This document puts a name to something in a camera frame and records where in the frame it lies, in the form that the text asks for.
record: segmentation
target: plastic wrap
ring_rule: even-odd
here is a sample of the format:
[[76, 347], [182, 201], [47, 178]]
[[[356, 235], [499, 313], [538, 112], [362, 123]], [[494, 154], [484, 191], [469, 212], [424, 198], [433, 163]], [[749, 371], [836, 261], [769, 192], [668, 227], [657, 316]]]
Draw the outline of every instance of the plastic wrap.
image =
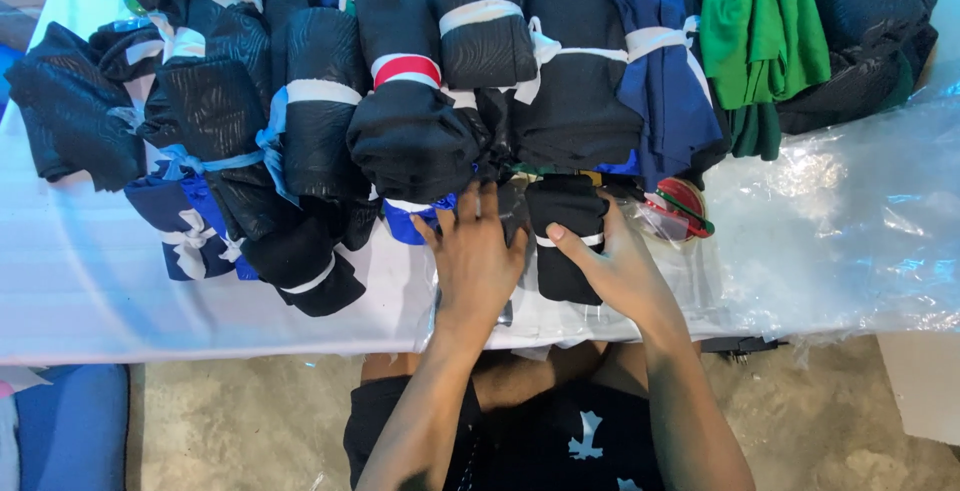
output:
[[[525, 225], [528, 213], [523, 198], [524, 185], [513, 179], [501, 186], [500, 219], [505, 234], [511, 235]], [[724, 336], [736, 331], [737, 320], [722, 301], [723, 286], [720, 262], [714, 238], [690, 238], [687, 221], [663, 214], [635, 198], [617, 199], [620, 211], [627, 218], [635, 238], [643, 239], [657, 267], [677, 298], [693, 337]], [[557, 344], [572, 347], [587, 339], [636, 341], [640, 331], [628, 318], [606, 304], [584, 305], [569, 301], [549, 301], [537, 286], [537, 246], [531, 238], [527, 247], [526, 269], [494, 327], [494, 334], [514, 339], [527, 339], [530, 347]], [[423, 275], [437, 295], [431, 307], [417, 324], [414, 350], [426, 348], [433, 334], [435, 313], [441, 301], [437, 287], [436, 265], [432, 253], [426, 253]], [[507, 313], [512, 313], [507, 321]], [[538, 360], [541, 350], [515, 351], [515, 354]]]
[[784, 141], [774, 162], [705, 175], [735, 330], [791, 334], [960, 326], [960, 101]]

